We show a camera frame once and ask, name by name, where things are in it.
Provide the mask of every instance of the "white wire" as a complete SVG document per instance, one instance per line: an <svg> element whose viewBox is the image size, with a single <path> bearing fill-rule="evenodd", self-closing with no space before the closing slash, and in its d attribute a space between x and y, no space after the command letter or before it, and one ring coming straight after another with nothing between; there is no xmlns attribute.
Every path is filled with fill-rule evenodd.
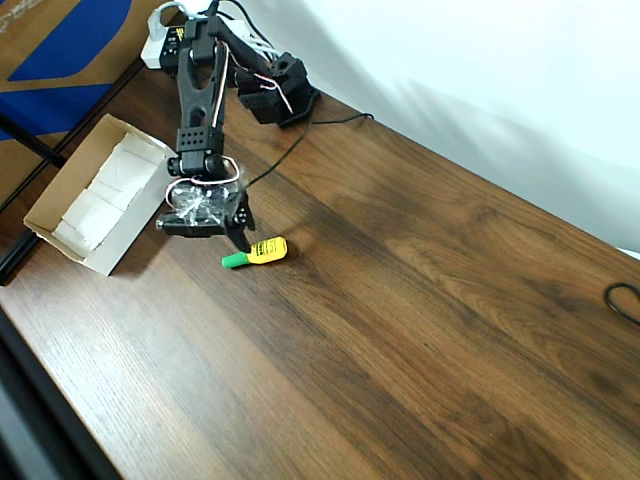
<svg viewBox="0 0 640 480"><path fill-rule="evenodd" d="M234 170L235 170L235 175L231 178L226 178L224 180L212 180L212 181L203 181L203 180L198 180L195 177L191 177L191 178L179 178L173 182L171 182L169 185L167 185L167 189L164 191L164 200L165 202L167 202L167 205L169 205L171 208L173 208L174 210L176 209L176 207L173 205L173 203L171 203L171 191L175 188L176 185L178 185L181 182L191 182L193 185L201 185L201 186L208 186L208 185L224 185L226 183L233 183L237 180L240 179L240 168L238 168L238 164L236 163L236 161L231 158L231 157L227 157L225 155L222 155L222 158L225 159L227 162L229 162Z"/></svg>
<svg viewBox="0 0 640 480"><path fill-rule="evenodd" d="M234 168L236 174L231 177L231 178L226 178L224 180L211 180L211 181L204 181L204 180L198 180L195 177L192 177L191 183L193 183L194 185L224 185L225 183L233 183L236 180L238 180L240 178L240 169L238 168L238 164L236 163L236 161L231 158L231 157L226 157L226 156L222 156L222 158L224 158L225 160L227 160Z"/></svg>
<svg viewBox="0 0 640 480"><path fill-rule="evenodd" d="M278 84L278 82L276 82L273 78L265 77L264 75L260 75L259 73L254 73L254 75L260 80L264 80L265 82L269 82L271 84L271 88L265 87L264 85L262 85L262 88L266 88L267 90L273 90L273 89L278 90L278 93L280 93L280 96L282 97L282 101L287 106L287 109L289 110L289 112L291 112L291 115L293 115L293 108L291 108L291 104L289 103L289 100L287 100L287 96L282 91L282 88L280 88L280 85Z"/></svg>
<svg viewBox="0 0 640 480"><path fill-rule="evenodd" d="M173 190L173 188L179 184L180 182L187 182L191 180L190 178L179 178L173 182L171 182L169 185L167 185L167 189L164 191L164 201L167 202L167 205L169 205L171 208L173 208L175 210L175 206L173 205L173 203L171 203L171 200L169 198L169 195L171 195L171 190Z"/></svg>
<svg viewBox="0 0 640 480"><path fill-rule="evenodd" d="M277 50L274 50L271 47L263 47L261 45L251 45L251 47L256 50L257 52L263 52L263 53L274 53L274 54L278 54Z"/></svg>
<svg viewBox="0 0 640 480"><path fill-rule="evenodd" d="M224 45L224 50L226 52L224 58L224 70L222 72L222 79L220 85L218 86L218 98L216 99L216 108L213 110L213 121L212 125L215 126L218 124L218 115L220 114L220 108L222 107L222 97L224 96L224 89L227 86L227 70L229 69L229 45L225 42L220 42Z"/></svg>

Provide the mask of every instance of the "black cable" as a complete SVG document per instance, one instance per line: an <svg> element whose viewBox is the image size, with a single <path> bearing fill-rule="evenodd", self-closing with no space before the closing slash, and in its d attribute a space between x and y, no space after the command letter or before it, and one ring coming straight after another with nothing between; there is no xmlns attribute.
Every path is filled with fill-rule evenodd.
<svg viewBox="0 0 640 480"><path fill-rule="evenodd" d="M218 15L220 15L221 17L226 18L227 20L235 20L235 18L233 18L231 15L229 15L228 13L225 13L225 12L218 12Z"/></svg>
<svg viewBox="0 0 640 480"><path fill-rule="evenodd" d="M633 285L630 285L628 283L620 282L620 283L614 283L614 284L609 285L607 287L607 289L604 292L604 301L605 301L605 303L618 316L624 318L625 320L629 320L631 323L634 323L634 324L636 324L636 325L638 325L640 327L640 320L638 320L637 318L633 318L631 315L629 315L628 313L626 313L623 310L621 310L620 307L618 307L618 305L616 305L614 303L613 299L611 298L611 294L613 293L613 291L617 290L619 288L626 288L627 290L631 290L636 295L638 300L640 301L640 290L638 290L638 288L636 288Z"/></svg>
<svg viewBox="0 0 640 480"><path fill-rule="evenodd" d="M278 168L278 165L280 165L285 158L287 158L289 155L291 155L291 152L293 152L293 150L300 145L300 142L302 142L302 140L304 140L304 137L307 136L307 133L309 133L309 130L311 130L311 126L313 125L313 122L309 122L307 123L307 126L304 128L304 131L302 132L302 134L298 137L298 139L293 142L291 144L291 146L287 149L286 152L284 152L282 154L282 156L278 159L278 161L276 163L274 163L273 165L271 165L269 168L267 168L264 172L262 172L260 175L258 175L256 178L254 178L253 180L251 180L249 182L249 185L247 185L247 188L249 188L251 185L253 185L254 183L262 180L264 177L266 177L267 175L269 175L271 172L273 172L276 168Z"/></svg>
<svg viewBox="0 0 640 480"><path fill-rule="evenodd" d="M262 32L260 30L258 30L258 27L256 27L255 23L253 23L253 21L251 20L251 17L249 17L249 12L247 12L247 10L242 6L242 4L238 1L238 0L224 0L226 2L231 2L233 3L236 7L238 7L238 9L242 12L242 15L244 15L244 18L247 20L247 23L249 24L249 26L253 29L254 32L256 32L256 34L265 42L267 42L269 44L269 46L271 48L273 48L273 45L271 44L271 42L269 41L269 39L267 37L265 37Z"/></svg>
<svg viewBox="0 0 640 480"><path fill-rule="evenodd" d="M356 118L360 118L360 117L368 117L368 118L374 120L374 116L372 114L370 114L370 113L358 113L357 115L353 115L351 117L343 118L341 120L319 120L319 121L311 121L311 122L307 123L307 126L305 127L304 131L300 134L300 136L296 139L296 141L291 144L291 146L287 149L287 151L282 154L282 156L278 159L278 161L276 161L276 163L271 165L268 169L266 169L264 172L262 172L256 178L251 180L249 182L249 185L247 185L247 188L249 188L251 185L255 184L256 182L262 180L264 177L266 177L271 172L273 172L276 168L278 168L278 166L284 161L284 159L287 158L289 155L291 155L291 152L293 152L295 150L295 148L298 145L300 145L300 142L302 142L302 140L304 140L304 138L307 136L307 134L309 133L309 130L311 130L311 127L313 125L334 125L334 124L338 124L338 123L346 123L346 122L350 122L351 120L355 120Z"/></svg>
<svg viewBox="0 0 640 480"><path fill-rule="evenodd" d="M367 118L370 118L371 120L375 120L374 116L370 113L358 113L351 117L343 118L342 120L316 120L311 123L313 123L314 125L335 125L338 123L347 123L347 122L350 122L351 120L355 120L356 118L360 118L360 117L367 117Z"/></svg>

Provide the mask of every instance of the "open cardboard box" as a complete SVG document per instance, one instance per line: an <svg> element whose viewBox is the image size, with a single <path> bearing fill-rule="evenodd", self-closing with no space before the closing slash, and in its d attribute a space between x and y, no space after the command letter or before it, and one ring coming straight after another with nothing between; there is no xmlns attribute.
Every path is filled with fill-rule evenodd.
<svg viewBox="0 0 640 480"><path fill-rule="evenodd" d="M123 211L107 227L99 242L85 254L80 254L77 247L63 241L56 229L63 218L69 218L72 211L75 211L74 221L84 222L85 227L104 228L100 209L90 208L90 202L83 204L83 208L77 208L76 200L86 196L90 185L96 183L93 182L94 178L104 174L104 170L114 161L115 152L122 151L114 152L116 146L129 140L137 142L137 158L145 160L142 162L144 172L136 172L135 167L132 167L136 162L132 161L122 163L119 170L121 173L125 172L123 175L126 175L126 179L131 179L132 176L139 178L140 183L135 190L137 193L127 203L119 205ZM164 200L165 188L172 180L167 172L166 162L173 156L175 153L164 143L121 120L105 115L31 208L24 218L24 224L71 260L103 275L109 275ZM105 204L102 199L98 200L102 205Z"/></svg>

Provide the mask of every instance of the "wood grain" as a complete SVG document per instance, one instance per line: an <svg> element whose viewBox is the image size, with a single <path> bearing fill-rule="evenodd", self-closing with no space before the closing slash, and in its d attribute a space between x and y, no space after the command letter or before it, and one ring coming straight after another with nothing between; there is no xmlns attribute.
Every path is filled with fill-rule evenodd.
<svg viewBox="0 0 640 480"><path fill-rule="evenodd" d="M173 143L162 74L106 110ZM227 151L253 177L302 128L230 99ZM287 259L148 226L110 278L44 246L0 291L127 478L640 478L640 330L601 298L639 263L371 120L313 127L251 202Z"/></svg>

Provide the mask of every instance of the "white wall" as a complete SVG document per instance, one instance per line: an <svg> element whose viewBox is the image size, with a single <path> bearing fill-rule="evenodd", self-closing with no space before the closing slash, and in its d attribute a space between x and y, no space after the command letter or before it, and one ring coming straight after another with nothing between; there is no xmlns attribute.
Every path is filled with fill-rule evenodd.
<svg viewBox="0 0 640 480"><path fill-rule="evenodd" d="M316 86L640 251L640 2L242 1Z"/></svg>

